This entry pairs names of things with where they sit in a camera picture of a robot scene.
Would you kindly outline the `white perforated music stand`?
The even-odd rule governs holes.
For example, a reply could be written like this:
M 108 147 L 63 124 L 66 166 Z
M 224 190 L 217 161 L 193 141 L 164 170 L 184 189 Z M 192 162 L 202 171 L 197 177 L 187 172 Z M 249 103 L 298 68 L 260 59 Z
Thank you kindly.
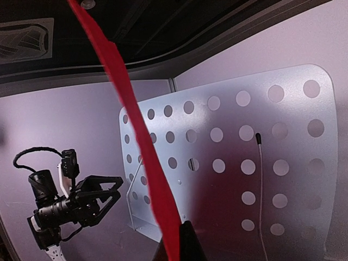
M 324 259 L 338 126 L 323 68 L 223 80 L 139 108 L 181 219 L 216 259 Z

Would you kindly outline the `red sheet music paper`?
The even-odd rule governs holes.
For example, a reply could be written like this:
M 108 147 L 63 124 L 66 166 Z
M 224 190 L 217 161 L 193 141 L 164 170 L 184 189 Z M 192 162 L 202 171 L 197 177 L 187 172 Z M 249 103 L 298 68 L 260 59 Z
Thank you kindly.
M 82 25 L 126 109 L 144 162 L 152 210 L 162 232 L 168 259 L 179 260 L 179 227 L 181 219 L 151 136 L 137 104 L 123 59 L 116 45 L 106 38 L 97 22 L 87 11 L 77 1 L 69 1 L 69 5 Z

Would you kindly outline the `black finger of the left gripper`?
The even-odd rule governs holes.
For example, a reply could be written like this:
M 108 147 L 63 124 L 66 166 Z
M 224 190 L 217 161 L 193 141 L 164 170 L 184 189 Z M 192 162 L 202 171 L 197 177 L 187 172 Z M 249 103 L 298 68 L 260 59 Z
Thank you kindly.
M 102 184 L 111 185 L 108 189 L 103 189 Z M 76 187 L 77 195 L 116 195 L 118 189 L 123 184 L 121 177 L 115 176 L 88 176 L 78 183 Z
M 89 225 L 95 226 L 102 221 L 108 211 L 110 211 L 114 204 L 121 198 L 121 194 L 117 190 L 107 190 L 98 192 L 96 195 L 93 195 L 92 198 L 97 203 L 98 211 L 93 211 Z

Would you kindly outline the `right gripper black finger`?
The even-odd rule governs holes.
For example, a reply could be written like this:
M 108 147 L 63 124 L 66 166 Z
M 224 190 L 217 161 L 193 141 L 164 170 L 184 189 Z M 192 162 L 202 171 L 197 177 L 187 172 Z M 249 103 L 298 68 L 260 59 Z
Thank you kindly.
M 192 223 L 186 220 L 181 224 L 179 228 L 179 254 L 182 261 L 207 261 L 207 257 L 204 254 L 203 248 L 199 242 L 197 234 L 194 230 Z M 163 240 L 160 241 L 153 261 L 168 261 L 165 246 Z

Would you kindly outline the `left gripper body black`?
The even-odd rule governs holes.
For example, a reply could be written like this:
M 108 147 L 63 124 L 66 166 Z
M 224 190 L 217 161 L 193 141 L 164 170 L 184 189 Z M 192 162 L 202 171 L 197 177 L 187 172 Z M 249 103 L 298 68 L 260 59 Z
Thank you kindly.
M 79 203 L 74 199 L 59 196 L 51 172 L 41 170 L 28 177 L 37 209 L 27 219 L 33 227 L 59 227 L 72 222 L 82 227 L 92 226 L 101 208 L 96 199 Z

